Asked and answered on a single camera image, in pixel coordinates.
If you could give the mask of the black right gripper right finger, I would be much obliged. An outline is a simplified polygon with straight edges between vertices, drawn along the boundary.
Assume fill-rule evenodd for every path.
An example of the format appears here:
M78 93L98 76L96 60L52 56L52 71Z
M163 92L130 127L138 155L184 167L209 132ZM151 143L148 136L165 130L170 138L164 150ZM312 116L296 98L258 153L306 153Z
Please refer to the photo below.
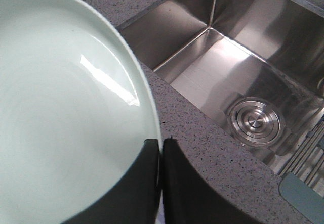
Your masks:
M163 204L166 223L255 223L196 172L176 139L163 145Z

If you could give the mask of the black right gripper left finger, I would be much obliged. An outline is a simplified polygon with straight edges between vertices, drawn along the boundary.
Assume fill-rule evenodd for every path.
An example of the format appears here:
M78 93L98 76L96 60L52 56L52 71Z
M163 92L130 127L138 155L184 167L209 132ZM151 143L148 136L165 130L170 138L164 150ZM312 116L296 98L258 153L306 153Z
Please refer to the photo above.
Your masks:
M158 140L146 139L136 160L118 183L65 223L155 223L158 205Z

